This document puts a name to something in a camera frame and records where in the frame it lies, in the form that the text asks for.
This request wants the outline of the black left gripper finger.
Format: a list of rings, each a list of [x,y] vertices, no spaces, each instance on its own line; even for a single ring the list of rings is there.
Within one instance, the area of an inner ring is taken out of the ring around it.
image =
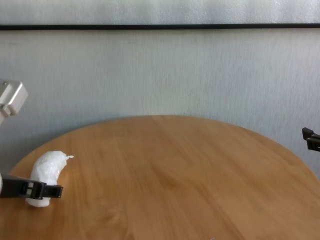
[[[63,187],[61,185],[48,185],[40,181],[29,181],[23,184],[23,194],[29,199],[60,198],[62,192]]]

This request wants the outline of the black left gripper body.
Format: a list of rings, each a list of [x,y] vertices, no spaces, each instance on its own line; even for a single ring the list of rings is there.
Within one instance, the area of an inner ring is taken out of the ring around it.
[[[26,181],[23,178],[2,175],[1,180],[1,198],[24,198],[26,196]]]

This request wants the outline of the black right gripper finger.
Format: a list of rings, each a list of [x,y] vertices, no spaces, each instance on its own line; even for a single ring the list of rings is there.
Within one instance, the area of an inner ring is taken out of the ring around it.
[[[304,127],[302,128],[302,137],[306,141],[307,149],[312,151],[320,150],[320,135],[314,133],[313,130]]]

